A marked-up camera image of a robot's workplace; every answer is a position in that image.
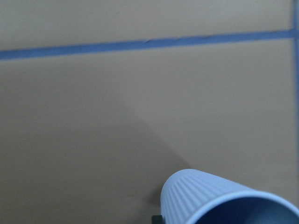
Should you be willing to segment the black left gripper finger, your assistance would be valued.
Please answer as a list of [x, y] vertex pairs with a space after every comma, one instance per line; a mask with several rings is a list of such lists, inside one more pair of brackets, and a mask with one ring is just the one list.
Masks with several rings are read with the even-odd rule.
[[152, 224], [163, 224], [163, 216], [162, 215], [153, 215], [151, 217]]

